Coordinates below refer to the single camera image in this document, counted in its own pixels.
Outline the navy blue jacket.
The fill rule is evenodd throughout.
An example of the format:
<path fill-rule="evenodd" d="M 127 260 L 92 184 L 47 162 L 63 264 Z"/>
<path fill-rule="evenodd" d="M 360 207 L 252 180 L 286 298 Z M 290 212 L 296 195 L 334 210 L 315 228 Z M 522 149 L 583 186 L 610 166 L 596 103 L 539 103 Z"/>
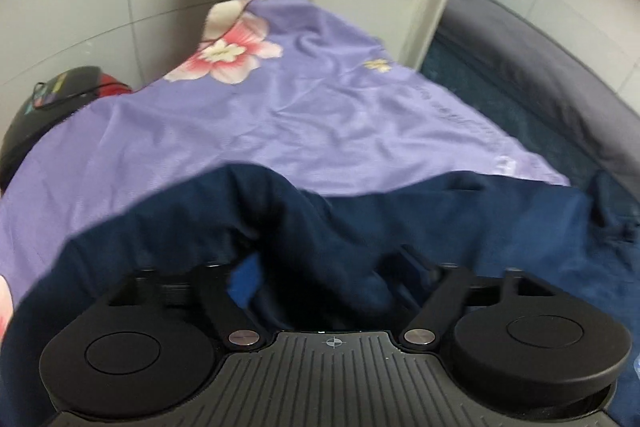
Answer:
<path fill-rule="evenodd" d="M 522 269 L 639 329 L 639 225 L 588 192 L 450 172 L 388 193 L 322 197 L 276 172 L 228 165 L 71 237 L 18 304 L 1 347 L 1 421 L 53 412 L 44 346 L 128 275 L 206 263 L 258 270 L 235 286 L 269 325 L 390 329 L 423 305 L 428 262 L 483 277 Z"/>

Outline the teal bed cover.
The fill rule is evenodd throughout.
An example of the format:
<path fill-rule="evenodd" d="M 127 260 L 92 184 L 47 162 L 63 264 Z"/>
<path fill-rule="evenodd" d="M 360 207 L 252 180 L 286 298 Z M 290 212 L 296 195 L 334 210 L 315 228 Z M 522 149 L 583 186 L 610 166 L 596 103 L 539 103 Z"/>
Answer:
<path fill-rule="evenodd" d="M 518 139 L 527 150 L 542 156 L 570 184 L 596 194 L 616 215 L 639 220 L 636 196 L 615 180 L 596 156 L 498 72 L 465 55 L 461 46 L 436 37 L 421 72 Z"/>

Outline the black red helmet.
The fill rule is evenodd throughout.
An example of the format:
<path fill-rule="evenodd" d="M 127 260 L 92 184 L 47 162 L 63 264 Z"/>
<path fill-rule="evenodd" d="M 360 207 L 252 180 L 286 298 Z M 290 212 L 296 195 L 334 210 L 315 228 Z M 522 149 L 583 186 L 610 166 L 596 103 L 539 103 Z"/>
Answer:
<path fill-rule="evenodd" d="M 1 192 L 36 143 L 79 109 L 99 100 L 134 92 L 129 84 L 107 75 L 98 66 L 81 66 L 37 82 L 17 111 L 1 145 Z"/>

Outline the purple floral bed sheet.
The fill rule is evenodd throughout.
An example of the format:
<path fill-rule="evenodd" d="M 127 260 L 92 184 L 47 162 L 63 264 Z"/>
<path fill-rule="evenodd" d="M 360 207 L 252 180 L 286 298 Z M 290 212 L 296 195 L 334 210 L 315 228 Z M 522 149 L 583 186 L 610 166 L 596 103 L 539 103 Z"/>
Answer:
<path fill-rule="evenodd" d="M 195 52 L 141 90 L 98 98 L 35 144 L 1 197 L 1 318 L 65 239 L 228 162 L 323 195 L 450 171 L 565 178 L 364 31 L 306 0 L 214 5 Z"/>

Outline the grey mattress pad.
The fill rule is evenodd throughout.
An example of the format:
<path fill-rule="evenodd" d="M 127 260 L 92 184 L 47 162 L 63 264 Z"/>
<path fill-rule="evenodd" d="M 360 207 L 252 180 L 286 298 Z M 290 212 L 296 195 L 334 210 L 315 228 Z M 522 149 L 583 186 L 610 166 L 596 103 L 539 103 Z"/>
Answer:
<path fill-rule="evenodd" d="M 448 0 L 436 36 L 639 193 L 639 116 L 570 52 L 494 0 Z"/>

